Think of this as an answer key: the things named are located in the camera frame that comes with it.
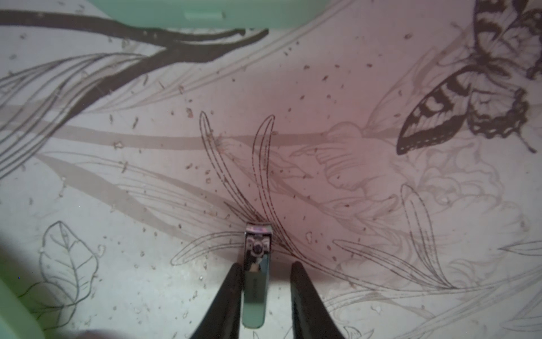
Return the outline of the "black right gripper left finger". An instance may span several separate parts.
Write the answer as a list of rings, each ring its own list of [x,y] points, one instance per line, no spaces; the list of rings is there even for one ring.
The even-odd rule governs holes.
[[[190,339],[238,339],[242,291],[243,270],[235,263]]]

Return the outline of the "green case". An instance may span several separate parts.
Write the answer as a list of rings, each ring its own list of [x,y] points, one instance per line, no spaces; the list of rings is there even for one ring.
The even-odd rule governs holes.
[[[24,304],[17,298],[6,277],[7,273],[2,271],[1,339],[45,339],[44,331]]]
[[[322,14],[321,0],[91,0],[137,28],[296,28]]]

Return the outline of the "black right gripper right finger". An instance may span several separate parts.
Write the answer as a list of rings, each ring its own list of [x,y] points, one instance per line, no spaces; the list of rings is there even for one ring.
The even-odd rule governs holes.
[[[344,338],[300,261],[292,264],[290,290],[295,339]]]

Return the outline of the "green nail tool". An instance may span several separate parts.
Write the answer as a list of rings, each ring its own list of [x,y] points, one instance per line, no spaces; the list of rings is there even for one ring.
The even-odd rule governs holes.
[[[244,295],[241,322],[248,329],[265,323],[272,252],[272,225],[248,223],[244,239]]]

